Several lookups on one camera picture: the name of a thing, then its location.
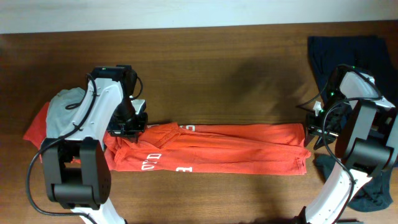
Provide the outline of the red printed t-shirt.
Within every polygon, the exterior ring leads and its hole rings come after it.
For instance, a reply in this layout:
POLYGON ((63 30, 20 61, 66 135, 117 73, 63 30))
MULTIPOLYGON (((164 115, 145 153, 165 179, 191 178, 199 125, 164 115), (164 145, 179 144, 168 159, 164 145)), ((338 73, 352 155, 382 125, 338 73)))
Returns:
POLYGON ((111 170, 304 175, 311 156, 299 123, 149 126, 137 141, 106 134, 111 170))

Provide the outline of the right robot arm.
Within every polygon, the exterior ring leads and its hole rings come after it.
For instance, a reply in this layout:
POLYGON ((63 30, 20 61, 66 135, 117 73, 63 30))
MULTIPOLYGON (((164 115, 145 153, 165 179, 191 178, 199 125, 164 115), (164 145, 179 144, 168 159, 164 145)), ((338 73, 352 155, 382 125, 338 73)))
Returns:
POLYGON ((335 164, 316 199, 293 223, 339 223, 354 195, 397 163, 397 108, 376 86, 371 72, 337 65, 323 87, 328 100, 305 118, 304 144, 317 137, 335 164))

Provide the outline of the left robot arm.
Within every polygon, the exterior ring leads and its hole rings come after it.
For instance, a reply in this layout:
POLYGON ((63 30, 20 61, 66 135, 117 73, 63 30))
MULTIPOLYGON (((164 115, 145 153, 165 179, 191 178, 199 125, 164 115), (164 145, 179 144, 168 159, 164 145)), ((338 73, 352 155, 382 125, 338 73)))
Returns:
POLYGON ((111 200, 105 134, 136 142, 147 126, 146 102, 133 95, 141 79, 129 65, 95 67, 71 123, 40 148, 51 202, 85 223, 125 223, 111 200))

